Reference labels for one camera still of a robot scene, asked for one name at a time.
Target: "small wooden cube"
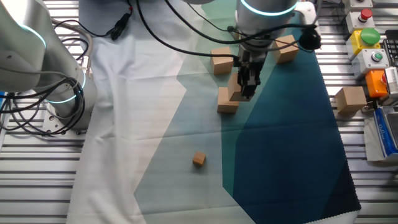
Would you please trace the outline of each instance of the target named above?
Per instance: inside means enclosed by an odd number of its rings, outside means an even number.
[[[241,91],[242,87],[238,84],[238,73],[232,73],[231,78],[228,80],[228,99],[240,102],[250,101],[251,98],[243,97]]]
[[[211,54],[231,54],[229,47],[222,47],[211,50]],[[211,67],[215,75],[231,73],[232,67],[234,66],[234,59],[231,57],[212,57],[210,59]]]
[[[218,103],[217,112],[219,113],[236,113],[239,107],[239,102],[230,101],[228,98],[228,88],[219,87],[218,88]]]
[[[337,110],[341,114],[355,113],[367,104],[365,92],[361,86],[343,87],[335,95],[335,100]]]
[[[197,166],[203,166],[203,164],[205,163],[205,159],[206,159],[206,154],[204,154],[203,152],[199,152],[197,151],[192,159],[192,162],[197,165]]]
[[[292,43],[295,41],[293,35],[287,35],[285,37],[279,37],[277,40],[284,42],[278,42],[274,41],[274,44],[272,45],[272,48],[278,48],[278,47],[283,47],[286,46],[287,44],[285,43]],[[280,49],[280,50],[275,50],[273,51],[275,61],[277,64],[280,63],[285,63],[285,62],[291,62],[296,58],[297,53],[299,52],[299,47],[297,44],[294,44],[292,46],[289,46],[285,49]]]

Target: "cable bundle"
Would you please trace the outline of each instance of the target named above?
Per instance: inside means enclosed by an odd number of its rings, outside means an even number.
[[[43,130],[41,130],[39,128],[36,128],[30,122],[35,118],[35,116],[39,112],[40,104],[55,89],[57,89],[60,85],[63,85],[65,83],[67,83],[70,86],[72,86],[73,92],[76,95],[76,97],[75,97],[75,106],[72,109],[72,112],[70,113],[70,116],[68,116],[68,118],[65,118],[65,119],[69,119],[69,121],[67,122],[66,125],[62,126],[61,128],[59,128],[58,130],[56,130],[54,132],[46,132],[46,131],[43,131]],[[39,100],[37,100],[35,103],[32,103],[31,105],[23,107],[23,108],[20,108],[18,106],[17,100],[33,99],[33,98],[36,98],[36,97],[39,97]],[[56,135],[56,134],[65,134],[72,127],[74,127],[77,124],[77,122],[79,122],[79,120],[81,119],[81,117],[83,116],[83,113],[85,111],[85,99],[84,99],[83,90],[81,89],[80,84],[74,78],[64,78],[60,82],[58,82],[58,83],[54,84],[53,86],[51,86],[50,88],[48,88],[48,89],[46,89],[44,91],[35,93],[35,94],[23,96],[23,95],[18,95],[18,94],[15,94],[15,93],[8,93],[6,96],[0,96],[0,98],[4,98],[5,99],[3,104],[2,104],[2,106],[1,106],[1,108],[0,108],[0,114],[6,114],[6,113],[11,114],[12,118],[14,119],[14,121],[18,124],[18,126],[15,127],[15,128],[7,128],[0,122],[1,129],[4,129],[6,131],[15,131],[15,130],[18,130],[18,129],[23,129],[24,131],[26,131],[29,134],[35,134],[35,135],[41,135],[41,136],[51,136],[51,135]],[[29,110],[29,109],[31,109],[33,107],[36,107],[35,113],[33,114],[33,116],[31,118],[26,119],[24,117],[24,115],[22,114],[22,112],[26,111],[26,110]],[[16,115],[15,115],[16,113],[18,113],[19,116],[22,118],[23,123],[20,123],[18,121],[18,119],[16,118]],[[33,128],[36,131],[31,131],[31,130],[27,129],[26,126],[30,126],[31,128]]]

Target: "white box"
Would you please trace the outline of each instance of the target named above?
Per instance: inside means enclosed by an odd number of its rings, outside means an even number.
[[[383,58],[380,62],[372,59],[374,53],[380,53]],[[385,69],[389,67],[389,60],[384,49],[363,49],[351,62],[355,79],[362,79],[370,70]]]
[[[349,12],[346,17],[347,27],[350,34],[352,34],[356,30],[362,30],[365,28],[374,28],[374,20],[373,17],[370,17],[368,21],[361,22],[358,17],[361,16],[361,12]]]
[[[362,9],[373,8],[372,0],[364,0],[360,2],[358,0],[343,0],[346,15],[350,12],[359,12]]]

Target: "green button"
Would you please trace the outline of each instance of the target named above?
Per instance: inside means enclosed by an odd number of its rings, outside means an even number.
[[[365,28],[361,32],[361,39],[365,44],[375,45],[380,41],[380,34],[373,28]]]
[[[380,54],[380,53],[376,53],[376,54],[374,54],[374,56],[375,56],[377,59],[383,59],[383,55]]]

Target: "white cloth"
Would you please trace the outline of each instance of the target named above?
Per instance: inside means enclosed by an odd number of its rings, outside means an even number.
[[[162,0],[141,2],[144,17],[161,39],[181,49],[195,50],[197,35]],[[200,29],[203,20],[184,2],[171,2]],[[110,2],[93,8],[98,13],[98,8],[103,7],[105,13],[120,4]],[[114,17],[120,14],[111,13]],[[103,27],[97,23],[89,28],[103,33],[108,27],[109,23]],[[134,192],[186,92],[177,74],[201,72],[210,80],[211,76],[200,60],[190,58],[192,66],[182,68],[187,56],[158,43],[137,16],[116,42],[95,38],[94,43],[92,69],[98,100],[79,161],[67,223],[192,223],[192,217],[197,217],[198,223],[210,224],[217,219],[222,219],[222,223],[252,223],[225,190],[221,194],[226,200],[215,198],[201,204],[203,208],[198,210],[154,211],[143,216]],[[214,82],[211,90],[216,95]],[[220,132],[221,119],[215,110],[213,114],[218,120],[214,127]],[[189,159],[184,161],[192,165]],[[220,207],[213,208],[211,203]]]

